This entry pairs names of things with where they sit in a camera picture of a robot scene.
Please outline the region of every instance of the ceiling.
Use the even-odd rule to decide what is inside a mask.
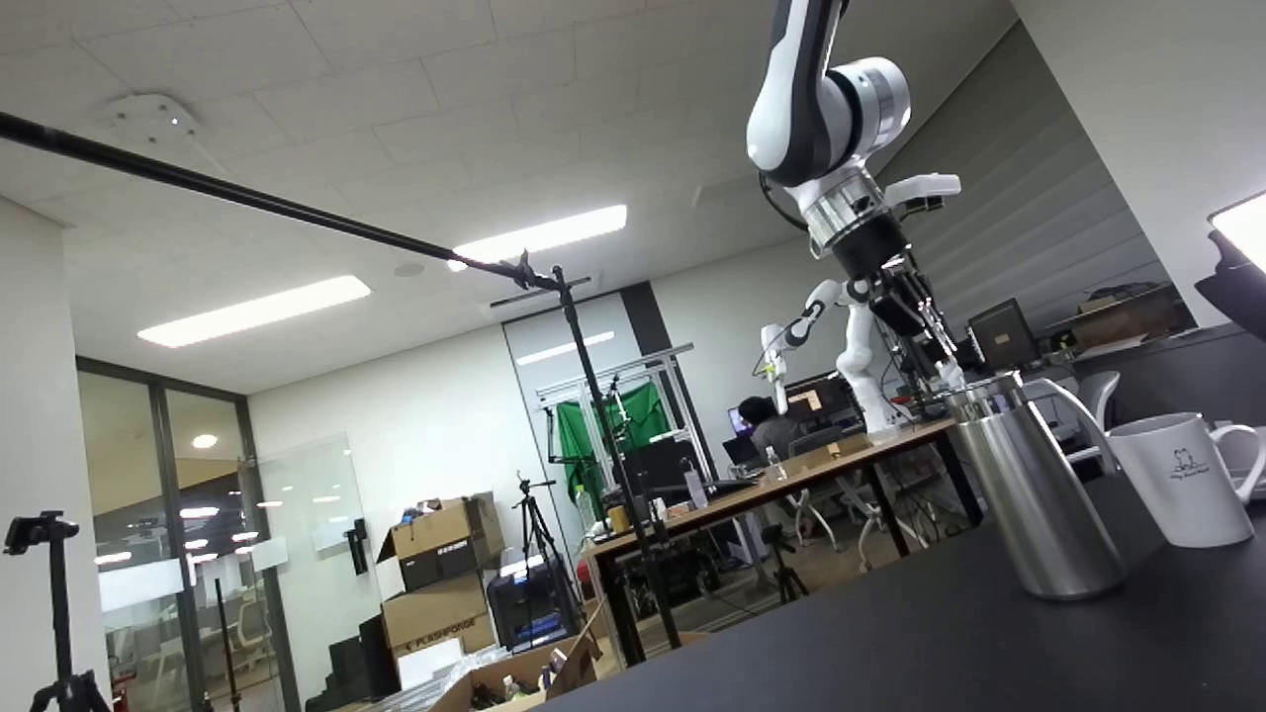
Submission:
[[[168,91],[201,121],[196,170],[442,247],[631,202],[627,232],[540,256],[606,293],[790,239],[739,135],[772,8],[0,0],[0,106],[119,144],[103,103]],[[921,121],[1011,25],[1011,0],[856,0],[840,46],[897,61]],[[76,339],[110,364],[260,390],[513,315],[508,281],[19,146],[0,194],[68,226]],[[333,273],[375,295],[184,351],[134,338]]]

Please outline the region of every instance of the robotic arm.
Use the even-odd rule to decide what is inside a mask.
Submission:
[[[856,301],[847,293],[843,281],[822,281],[798,307],[798,315],[782,328],[782,326],[764,326],[759,328],[759,351],[764,351],[764,380],[776,382],[776,408],[789,411],[789,359],[782,351],[797,351],[798,343],[809,343],[815,338],[815,326],[834,313],[847,307],[847,347],[834,355],[834,371],[850,382],[868,430],[894,430],[897,429],[897,411],[884,400],[872,364],[873,364],[873,313],[872,303]]]
[[[873,57],[827,67],[843,12],[847,0],[780,0],[776,46],[748,113],[748,160],[797,198],[813,253],[840,256],[850,307],[868,307],[863,326],[877,315],[892,334],[917,343],[938,364],[938,377],[958,386],[953,338],[897,216],[963,194],[963,182],[958,174],[917,174],[884,191],[872,178],[868,160],[910,121],[910,87],[892,61]]]

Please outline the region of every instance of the desk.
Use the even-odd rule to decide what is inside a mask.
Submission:
[[[894,434],[856,434],[856,438],[840,438],[840,443],[802,451],[797,458],[782,458],[789,476],[764,476],[748,489],[714,498],[705,509],[677,513],[661,533],[648,533],[648,537],[656,547],[656,542],[694,533],[701,526],[714,526],[720,518],[735,518],[735,513],[744,513],[753,506],[789,498],[789,493],[797,493],[797,489],[802,489],[813,483],[822,483],[822,479],[834,479],[834,476],[847,476],[847,472],[863,472],[872,479],[872,488],[873,488],[873,498],[884,506],[888,531],[894,533],[894,547],[906,559],[910,547],[902,537],[897,513],[894,513],[894,506],[892,506],[892,498],[888,498],[888,489],[877,483],[873,462],[884,454],[897,454],[906,447],[933,443],[943,462],[947,462],[947,472],[951,472],[951,483],[953,483],[953,489],[958,489],[958,498],[963,498],[963,506],[970,513],[970,524],[976,526],[980,524],[980,506],[976,506],[976,498],[975,498],[975,489],[964,483],[964,472],[963,472],[958,454],[953,454],[951,430],[953,430],[953,418],[938,418],[938,423],[906,429],[906,430],[894,430]],[[627,651],[627,665],[641,665],[644,661],[644,650],[641,650],[641,638],[637,638],[637,617],[633,617],[633,611],[627,603],[627,568],[620,568],[620,559],[633,554],[633,549],[637,549],[633,533],[598,542],[590,549],[602,596],[606,596],[615,628],[616,628],[616,646]]]
[[[996,526],[976,526],[578,690],[549,712],[1266,709],[1266,509],[1256,509],[1260,537],[1232,554],[1171,554],[1135,524],[1115,531],[1152,547],[1128,554],[1132,578],[1100,603],[1025,596]]]

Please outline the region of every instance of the wooden table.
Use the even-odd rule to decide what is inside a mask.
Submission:
[[[938,418],[938,423],[917,423],[917,429],[906,429],[906,430],[894,430],[894,434],[850,434],[850,438],[840,438],[840,443],[822,443],[815,451],[782,458],[782,476],[769,472],[748,489],[714,498],[705,509],[683,509],[683,513],[669,518],[664,531],[648,533],[648,542],[661,547],[669,537],[683,537],[683,533],[694,533],[701,526],[735,518],[735,513],[744,513],[753,506],[764,506],[764,502],[789,498],[789,493],[797,493],[802,488],[815,488],[815,483],[827,483],[834,476],[860,472],[872,483],[872,489],[873,489],[873,498],[884,506],[884,524],[894,533],[897,554],[906,559],[910,547],[902,537],[894,502],[892,502],[873,462],[888,458],[888,454],[910,451],[917,443],[933,443],[943,462],[947,462],[947,476],[953,483],[953,493],[963,498],[963,509],[976,526],[980,524],[980,502],[976,502],[975,488],[964,483],[964,472],[958,462],[951,430],[953,430],[953,418]],[[633,617],[631,596],[627,596],[627,567],[620,567],[620,559],[633,554],[633,549],[637,549],[633,533],[598,542],[590,549],[606,611],[611,611],[615,628],[616,628],[616,646],[627,651],[627,665],[641,665],[644,661],[644,650],[641,650],[641,638],[637,638],[637,617]]]

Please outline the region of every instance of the white mug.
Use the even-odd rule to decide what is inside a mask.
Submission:
[[[1240,488],[1219,454],[1226,434],[1260,443],[1256,472]],[[1256,429],[1210,430],[1198,411],[1171,411],[1113,429],[1109,443],[1171,547],[1210,549],[1256,537],[1244,509],[1266,472],[1266,438]]]

